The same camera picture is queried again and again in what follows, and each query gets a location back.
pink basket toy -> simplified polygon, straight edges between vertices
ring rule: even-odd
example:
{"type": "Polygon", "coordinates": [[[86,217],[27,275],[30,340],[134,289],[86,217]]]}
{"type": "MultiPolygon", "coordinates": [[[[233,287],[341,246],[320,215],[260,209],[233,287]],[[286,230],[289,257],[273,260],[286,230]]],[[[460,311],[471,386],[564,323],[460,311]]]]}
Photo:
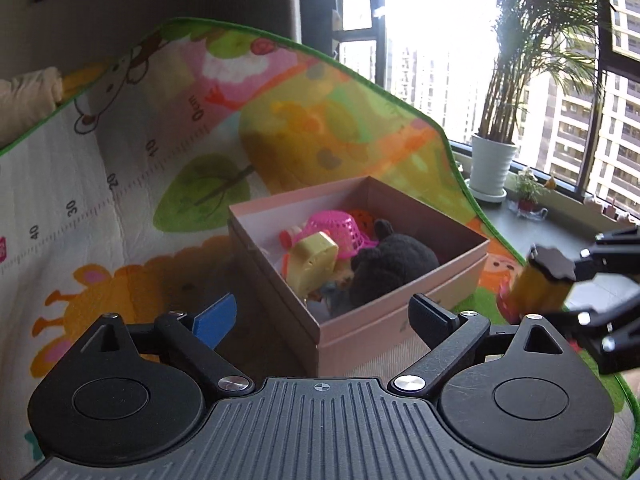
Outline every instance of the pink basket toy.
{"type": "Polygon", "coordinates": [[[360,232],[353,216],[344,211],[321,211],[309,217],[305,228],[296,235],[293,244],[302,238],[324,231],[339,247],[338,258],[351,258],[363,248],[375,247],[378,242],[369,240],[360,232]]]}

pink box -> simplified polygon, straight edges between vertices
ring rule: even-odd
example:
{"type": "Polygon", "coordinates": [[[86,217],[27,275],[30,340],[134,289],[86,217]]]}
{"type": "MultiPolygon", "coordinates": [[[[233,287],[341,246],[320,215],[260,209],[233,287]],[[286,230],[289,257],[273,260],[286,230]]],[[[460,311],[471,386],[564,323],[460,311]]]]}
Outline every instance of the pink box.
{"type": "Polygon", "coordinates": [[[424,292],[452,308],[478,286],[489,241],[373,177],[341,180],[230,206],[234,253],[291,350],[313,376],[340,376],[412,334],[407,303],[424,292]],[[313,213],[360,208],[429,246],[440,266],[342,316],[318,322],[282,279],[278,234],[313,213]]]}

orange ball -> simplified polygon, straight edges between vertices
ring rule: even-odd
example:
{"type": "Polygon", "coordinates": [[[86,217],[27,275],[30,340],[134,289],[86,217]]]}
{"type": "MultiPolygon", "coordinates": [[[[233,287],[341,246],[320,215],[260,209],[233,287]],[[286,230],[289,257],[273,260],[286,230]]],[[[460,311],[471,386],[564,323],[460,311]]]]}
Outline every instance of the orange ball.
{"type": "Polygon", "coordinates": [[[376,219],[369,211],[364,209],[351,209],[347,211],[347,213],[353,216],[362,234],[367,235],[370,240],[376,238],[376,232],[373,230],[373,222],[375,222],[376,219]]]}

black plush toy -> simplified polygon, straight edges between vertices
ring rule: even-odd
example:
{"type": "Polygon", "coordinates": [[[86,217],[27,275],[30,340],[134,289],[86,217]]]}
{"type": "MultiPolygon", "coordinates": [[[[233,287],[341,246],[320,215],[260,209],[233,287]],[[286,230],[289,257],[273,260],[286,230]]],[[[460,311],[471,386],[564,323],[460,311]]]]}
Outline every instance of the black plush toy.
{"type": "Polygon", "coordinates": [[[395,233],[387,220],[374,224],[380,243],[361,249],[351,259],[353,281],[349,298],[362,306],[403,286],[439,266],[435,253],[411,236],[395,233]]]}

green mat border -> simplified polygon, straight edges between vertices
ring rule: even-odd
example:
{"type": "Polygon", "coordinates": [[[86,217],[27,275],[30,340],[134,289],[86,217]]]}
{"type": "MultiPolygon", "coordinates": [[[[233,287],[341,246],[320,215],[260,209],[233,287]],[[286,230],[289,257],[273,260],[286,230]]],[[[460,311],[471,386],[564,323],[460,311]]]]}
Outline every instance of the green mat border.
{"type": "MultiPolygon", "coordinates": [[[[299,52],[304,52],[305,54],[309,54],[310,56],[313,56],[313,57],[315,57],[317,59],[320,59],[320,60],[324,61],[328,65],[333,66],[334,68],[340,70],[341,72],[343,72],[343,73],[349,75],[350,77],[354,78],[355,80],[359,81],[364,86],[368,87],[371,91],[375,92],[380,97],[386,99],[388,102],[397,105],[398,107],[402,108],[403,110],[407,111],[408,113],[417,115],[417,117],[419,117],[420,119],[425,121],[427,124],[429,124],[431,127],[433,127],[433,129],[436,130],[437,133],[440,135],[440,138],[443,141],[443,144],[444,144],[446,152],[447,152],[447,159],[449,161],[449,165],[450,165],[451,171],[453,172],[453,174],[454,174],[454,176],[456,178],[456,181],[458,182],[458,185],[460,186],[460,189],[462,190],[462,193],[469,200],[469,202],[470,202],[473,210],[475,211],[475,213],[482,220],[482,222],[484,222],[484,224],[489,229],[491,234],[494,235],[494,237],[497,238],[500,241],[500,243],[502,243],[505,247],[507,247],[507,249],[511,252],[511,254],[519,261],[519,263],[521,265],[525,264],[526,260],[524,259],[524,257],[518,251],[516,251],[516,249],[507,240],[505,240],[505,238],[498,232],[498,230],[494,227],[494,225],[491,223],[491,221],[484,214],[484,212],[482,211],[482,208],[479,206],[478,202],[476,202],[476,199],[473,197],[473,195],[471,195],[471,192],[469,191],[469,188],[467,187],[467,185],[465,184],[465,182],[464,182],[464,180],[462,178],[462,174],[458,171],[458,168],[456,166],[456,161],[455,161],[455,158],[453,156],[453,152],[451,151],[451,145],[449,143],[449,139],[447,139],[447,136],[444,133],[444,130],[442,129],[442,127],[437,122],[435,122],[433,119],[431,119],[429,116],[423,114],[417,108],[412,107],[410,104],[402,101],[402,99],[399,99],[395,95],[385,91],[385,89],[381,88],[380,86],[376,85],[375,83],[372,83],[371,81],[369,81],[368,79],[364,78],[363,76],[361,76],[357,72],[355,72],[352,69],[348,68],[347,66],[341,64],[340,62],[336,61],[335,59],[327,56],[326,54],[318,52],[317,50],[314,50],[311,47],[308,47],[308,46],[303,45],[301,43],[296,43],[295,41],[290,40],[289,38],[283,38],[281,36],[278,36],[277,34],[273,34],[271,32],[267,32],[267,31],[264,31],[264,30],[259,30],[257,28],[248,27],[246,25],[238,25],[237,23],[219,22],[217,20],[209,20],[207,18],[172,18],[172,19],[167,20],[166,22],[162,23],[158,27],[156,27],[152,32],[147,34],[145,36],[145,38],[147,36],[150,36],[151,34],[157,32],[158,30],[160,30],[167,23],[180,23],[180,22],[182,22],[182,23],[184,23],[184,22],[188,22],[188,23],[208,23],[208,24],[215,25],[215,26],[218,26],[218,27],[221,27],[221,28],[239,30],[241,32],[247,32],[247,33],[250,33],[250,34],[255,34],[255,35],[261,36],[263,38],[269,38],[270,40],[273,40],[273,41],[275,41],[277,43],[284,44],[284,45],[288,46],[289,48],[292,48],[293,50],[297,50],[299,52]]],[[[134,44],[131,47],[131,49],[133,49],[135,46],[137,46],[139,42],[140,41],[138,41],[136,44],[134,44]]],[[[61,107],[59,107],[57,110],[55,110],[50,116],[48,116],[45,119],[41,120],[38,124],[36,124],[33,128],[28,130],[26,133],[24,133],[21,137],[16,139],[11,144],[5,146],[2,150],[0,150],[0,157],[2,157],[5,153],[7,153],[7,152],[11,151],[12,149],[14,149],[15,146],[17,146],[20,142],[22,142],[24,139],[29,137],[34,131],[36,131],[45,122],[49,121],[56,114],[60,113],[67,106],[71,105],[71,103],[73,103],[73,101],[79,95],[82,95],[84,92],[87,92],[94,84],[95,84],[95,81],[92,82],[90,85],[88,85],[86,88],[84,88],[82,91],[79,91],[77,94],[75,94],[73,97],[71,97],[66,103],[64,103],[61,107]]],[[[626,381],[620,376],[620,374],[615,374],[615,378],[618,381],[618,384],[620,385],[620,387],[622,388],[622,391],[625,394],[626,402],[629,404],[629,407],[631,408],[631,412],[632,412],[632,415],[634,417],[634,422],[635,422],[634,436],[633,436],[633,439],[632,439],[632,442],[631,442],[631,447],[629,449],[629,456],[628,456],[628,459],[626,461],[625,471],[623,473],[623,476],[626,477],[631,473],[631,469],[634,466],[634,463],[636,462],[636,460],[638,459],[638,455],[639,455],[639,452],[640,452],[640,404],[638,403],[638,400],[636,399],[636,396],[632,393],[632,391],[629,388],[628,384],[626,384],[626,381]]]]}

